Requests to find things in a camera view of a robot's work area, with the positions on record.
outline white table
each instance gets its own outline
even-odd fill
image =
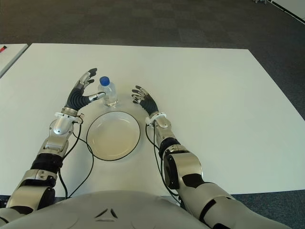
[[[0,53],[0,78],[28,47],[27,44],[0,44],[0,48],[4,45],[7,49]]]
[[[33,44],[0,81],[0,194],[12,193],[48,136],[77,79],[98,68],[119,92],[118,110],[134,115],[141,139],[127,157],[95,161],[76,195],[100,190],[139,190],[168,195],[145,138],[146,112],[130,94],[138,84],[167,113],[179,141],[200,159],[204,180],[232,194],[305,188],[305,122],[248,50]],[[107,112],[101,101],[85,114],[82,137]],[[70,146],[75,138],[70,137]],[[83,143],[66,158],[69,191],[83,180],[91,156]],[[56,195],[63,196],[58,180]]]

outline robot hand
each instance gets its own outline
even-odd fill
[[[147,91],[140,86],[136,86],[136,88],[138,90],[132,90],[133,93],[137,93],[132,94],[133,102],[135,104],[140,104],[145,109],[145,111],[147,111],[149,116],[151,116],[155,112],[158,112],[159,110],[156,102],[147,93]]]
[[[84,89],[91,83],[94,82],[94,79],[91,77],[96,75],[97,68],[90,69],[76,82],[76,85],[70,92],[67,103],[65,107],[73,109],[75,111],[80,110],[84,106],[88,105],[94,100],[100,99],[106,95],[105,92],[98,92],[89,96],[83,96]]]

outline black cable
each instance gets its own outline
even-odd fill
[[[61,181],[63,189],[65,190],[65,199],[67,199],[68,198],[68,190],[67,190],[65,182],[63,182],[63,179],[61,177],[61,168],[58,169],[58,177],[59,177],[59,180]]]
[[[156,154],[156,144],[155,144],[155,126],[153,125],[153,150],[154,150],[154,155],[156,157],[156,161],[157,161],[157,165],[158,165],[158,169],[159,169],[159,163],[158,163],[158,160],[157,160],[157,154]],[[178,204],[180,204],[180,202],[175,198],[175,196],[178,196],[177,194],[173,193],[166,185],[165,181],[164,181],[164,178],[163,178],[163,174],[161,173],[160,169],[159,169],[159,172],[160,172],[160,175],[161,175],[161,178],[162,178],[162,181],[167,189],[167,191],[171,194],[171,196],[174,198],[174,200],[177,201]]]
[[[156,154],[156,148],[157,148],[157,149],[159,149],[159,148],[158,148],[158,146],[155,144],[155,128],[154,128],[154,126],[153,126],[153,142],[152,142],[152,141],[150,140],[150,138],[148,137],[148,134],[147,134],[147,125],[145,126],[145,133],[146,133],[147,139],[148,139],[148,140],[150,141],[150,143],[153,145],[154,156],[155,156],[155,158],[156,158],[156,162],[157,162],[157,166],[158,166],[158,170],[159,170],[160,176],[161,176],[161,178],[162,178],[162,182],[163,182],[165,188],[167,189],[167,191],[171,194],[171,196],[172,196],[178,203],[180,203],[180,202],[174,197],[174,196],[179,196],[179,195],[173,193],[173,192],[167,187],[167,185],[166,185],[166,183],[165,183],[165,180],[164,180],[164,177],[163,177],[163,168],[162,168],[162,166],[163,166],[163,160],[162,160],[162,159],[161,159],[161,170],[160,170],[159,162],[158,162],[157,154]]]
[[[91,169],[90,169],[90,171],[89,171],[89,173],[88,173],[88,175],[87,175],[87,177],[80,183],[80,185],[78,185],[77,186],[77,188],[69,195],[69,198],[83,185],[83,183],[85,183],[85,181],[88,179],[88,177],[90,176],[90,174],[91,174],[91,172],[92,172],[92,169],[93,169],[93,166],[94,166],[94,155],[93,155],[93,151],[92,151],[92,149],[91,149],[91,147],[90,147],[90,145],[88,144],[88,142],[87,141],[85,141],[85,140],[83,140],[83,139],[81,139],[81,138],[79,138],[82,142],[84,142],[86,145],[87,145],[87,148],[88,148],[88,150],[89,150],[89,152],[91,153],[91,155],[92,155],[92,166],[91,166]]]
[[[82,123],[83,123],[84,121],[83,121],[83,119],[82,119],[80,116],[78,116],[78,117],[81,119],[81,124],[80,124],[80,129],[79,129],[79,131],[78,131],[78,136],[76,137],[76,141],[75,141],[74,145],[71,147],[71,149],[62,157],[62,161],[63,161],[63,160],[67,157],[67,155],[75,148],[75,146],[76,146],[78,140],[80,139],[80,135],[81,135],[81,125],[82,125]],[[65,199],[67,199],[67,198],[68,198],[68,189],[67,189],[67,186],[66,186],[65,182],[64,182],[63,179],[62,179],[62,176],[61,176],[61,168],[59,168],[59,170],[58,170],[58,177],[59,177],[59,180],[61,181],[61,184],[62,184],[62,186],[63,186],[63,189],[65,190]]]
[[[145,126],[145,133],[146,133],[147,139],[148,139],[148,140],[150,141],[150,143],[154,146],[154,148],[157,148],[157,149],[159,150],[158,146],[157,146],[154,142],[152,142],[152,140],[150,140],[150,138],[148,137],[148,134],[147,134],[147,125]],[[163,177],[163,160],[162,160],[162,158],[161,158],[161,160],[160,160],[160,161],[161,161],[161,166],[160,166],[160,167],[161,167],[161,170],[160,170],[156,152],[154,152],[154,155],[155,155],[155,158],[156,158],[156,161],[157,161],[158,170],[159,170],[159,173],[160,173],[160,175],[161,175],[162,182],[163,182],[164,186],[166,187],[167,191],[168,191],[170,194],[172,194],[172,195],[178,197],[179,195],[176,194],[176,193],[173,193],[173,192],[167,187],[167,185],[166,185],[166,183],[165,183],[165,180],[164,180],[164,177]]]
[[[62,157],[62,160],[64,160],[68,155],[69,153],[74,149],[74,147],[76,146],[78,140],[80,139],[80,135],[81,135],[81,125],[83,123],[83,119],[81,117],[79,117],[81,119],[81,124],[80,124],[80,130],[78,131],[78,136],[76,138],[76,141],[74,143],[74,145],[71,147],[71,149]]]
[[[159,147],[158,147],[156,144],[154,144],[154,143],[152,142],[152,140],[148,137],[148,134],[147,134],[147,127],[148,127],[148,125],[145,126],[145,133],[146,133],[146,137],[147,137],[148,141],[149,141],[154,147],[156,147],[158,150],[160,150]]]

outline water bottle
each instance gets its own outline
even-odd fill
[[[106,106],[114,106],[118,102],[118,97],[115,92],[115,86],[110,82],[107,76],[100,78],[100,85],[98,87],[100,92],[105,92],[106,95],[103,97],[103,102]]]

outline floor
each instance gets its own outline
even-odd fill
[[[305,119],[305,25],[272,4],[251,0],[0,3],[0,43],[249,49]],[[304,190],[236,198],[292,228],[305,228]]]

